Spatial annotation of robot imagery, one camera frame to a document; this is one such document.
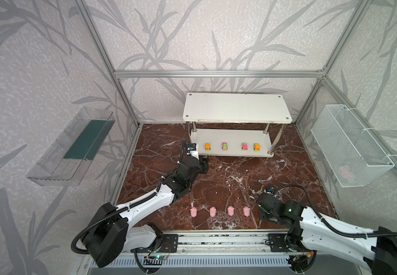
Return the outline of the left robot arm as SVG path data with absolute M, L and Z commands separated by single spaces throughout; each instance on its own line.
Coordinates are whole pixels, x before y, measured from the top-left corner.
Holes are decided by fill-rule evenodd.
M 197 176 L 208 170 L 209 157 L 188 156 L 147 194 L 117 206 L 102 205 L 87 227 L 72 240 L 71 250 L 90 255 L 97 267 L 103 268 L 124 251 L 158 248 L 162 245 L 162 231 L 154 224 L 137 224 L 190 192 Z

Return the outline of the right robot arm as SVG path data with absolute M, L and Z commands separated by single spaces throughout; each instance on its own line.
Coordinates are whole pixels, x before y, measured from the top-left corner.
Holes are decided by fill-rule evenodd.
M 397 232 L 360 228 L 296 201 L 283 203 L 270 192 L 257 201 L 260 217 L 288 227 L 282 245 L 296 252 L 327 253 L 373 275 L 397 275 Z

